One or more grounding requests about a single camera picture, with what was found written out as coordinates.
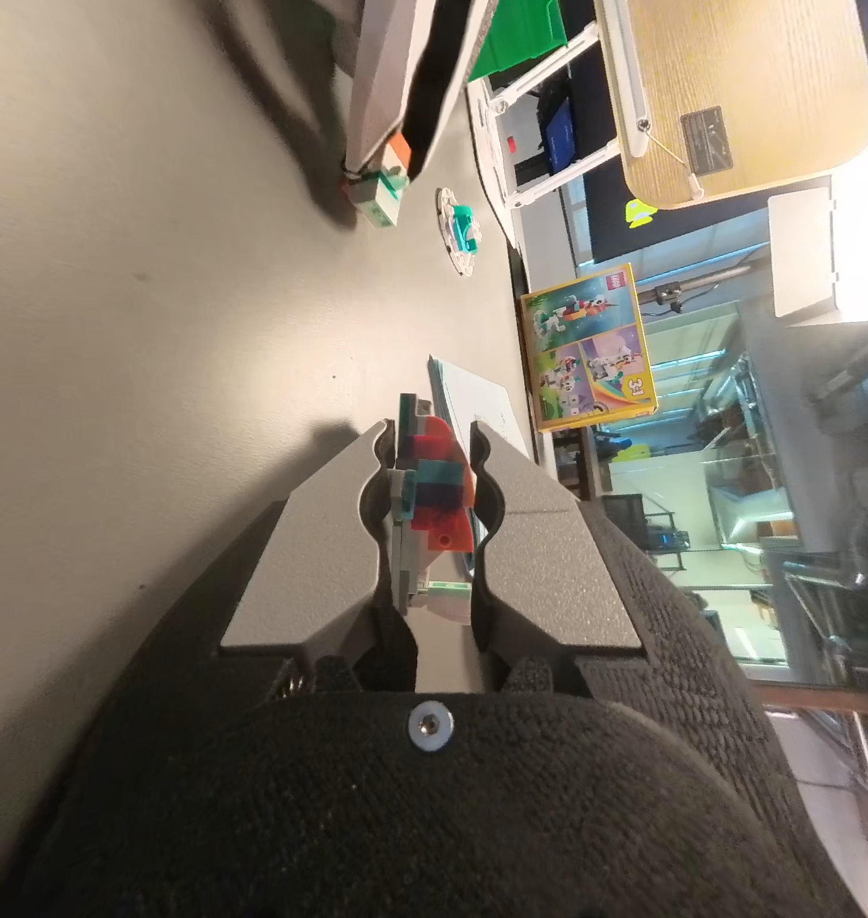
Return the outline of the colourful toy brick fish body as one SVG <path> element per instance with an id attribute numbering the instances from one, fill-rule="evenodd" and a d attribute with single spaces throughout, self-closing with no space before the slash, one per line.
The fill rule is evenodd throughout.
<path id="1" fill-rule="evenodd" d="M 389 470 L 388 561 L 396 609 L 421 609 L 458 625 L 472 622 L 478 537 L 475 480 L 451 426 L 415 394 L 399 396 L 394 467 Z M 444 555 L 461 558 L 464 580 L 431 579 Z"/>

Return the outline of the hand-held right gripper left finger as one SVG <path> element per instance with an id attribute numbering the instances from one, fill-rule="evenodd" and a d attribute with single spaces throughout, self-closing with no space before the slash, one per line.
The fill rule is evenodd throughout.
<path id="1" fill-rule="evenodd" d="M 391 601 L 389 471 L 383 419 L 295 488 L 221 639 L 230 653 L 360 658 L 381 643 Z"/>

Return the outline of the open pale blue instruction booklet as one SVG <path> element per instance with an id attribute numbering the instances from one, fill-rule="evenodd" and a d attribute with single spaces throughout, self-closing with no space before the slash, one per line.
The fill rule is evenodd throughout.
<path id="1" fill-rule="evenodd" d="M 486 584 L 497 590 L 503 582 L 531 580 L 539 557 L 539 522 L 542 470 L 532 462 L 508 391 L 501 385 L 435 357 L 428 359 L 428 374 L 435 413 L 449 423 L 469 461 L 477 444 L 474 434 L 488 428 L 486 473 L 494 476 L 497 492 L 487 488 L 486 498 L 497 501 L 497 535 L 490 536 L 489 522 L 481 522 L 474 509 L 465 512 L 472 525 L 473 548 L 463 551 L 464 563 L 475 582 L 478 551 L 486 544 Z"/>

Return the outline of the green plastic bin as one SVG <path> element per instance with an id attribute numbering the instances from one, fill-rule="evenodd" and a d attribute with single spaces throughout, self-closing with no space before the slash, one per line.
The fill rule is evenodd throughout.
<path id="1" fill-rule="evenodd" d="M 504 72 L 567 44 L 558 1 L 499 1 L 469 82 Z"/>

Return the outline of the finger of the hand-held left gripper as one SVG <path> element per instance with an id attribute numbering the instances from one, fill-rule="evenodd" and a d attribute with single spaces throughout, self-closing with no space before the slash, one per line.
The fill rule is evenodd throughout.
<path id="1" fill-rule="evenodd" d="M 409 178 L 418 178 L 445 130 L 492 25 L 497 1 L 436 1 L 428 40 L 409 87 L 404 137 Z"/>
<path id="2" fill-rule="evenodd" d="M 343 164 L 348 176 L 365 171 L 401 129 L 435 6 L 434 1 L 363 3 Z"/>

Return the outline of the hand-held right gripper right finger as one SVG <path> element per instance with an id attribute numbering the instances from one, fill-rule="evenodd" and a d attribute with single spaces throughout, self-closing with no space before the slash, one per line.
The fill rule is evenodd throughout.
<path id="1" fill-rule="evenodd" d="M 574 495 L 484 421 L 470 458 L 475 516 L 471 621 L 498 658 L 636 658 L 644 647 Z"/>

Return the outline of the blue object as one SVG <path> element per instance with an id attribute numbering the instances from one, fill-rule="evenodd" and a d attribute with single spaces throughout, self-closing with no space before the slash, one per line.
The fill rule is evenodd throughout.
<path id="1" fill-rule="evenodd" d="M 539 116 L 543 152 L 550 175 L 572 165 L 578 153 L 574 112 L 569 94 L 555 99 Z"/>

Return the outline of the yellow toy set box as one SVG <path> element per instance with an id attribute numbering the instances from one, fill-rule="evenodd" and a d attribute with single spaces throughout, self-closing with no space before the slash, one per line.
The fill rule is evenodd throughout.
<path id="1" fill-rule="evenodd" d="M 523 295 L 520 324 L 539 432 L 638 419 L 659 409 L 629 263 Z"/>

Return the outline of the white teal loose bricks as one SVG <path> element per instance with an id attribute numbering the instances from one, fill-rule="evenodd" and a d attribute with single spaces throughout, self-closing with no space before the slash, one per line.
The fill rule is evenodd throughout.
<path id="1" fill-rule="evenodd" d="M 470 206 L 459 204 L 451 189 L 441 187 L 436 195 L 440 237 L 455 271 L 470 278 L 483 239 L 479 220 Z"/>

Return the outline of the orange toy brick head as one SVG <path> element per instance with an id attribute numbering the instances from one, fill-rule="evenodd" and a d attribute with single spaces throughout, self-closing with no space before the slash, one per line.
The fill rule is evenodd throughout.
<path id="1" fill-rule="evenodd" d="M 412 151 L 400 131 L 394 132 L 358 173 L 345 172 L 341 189 L 351 205 L 380 229 L 397 224 L 409 186 Z"/>

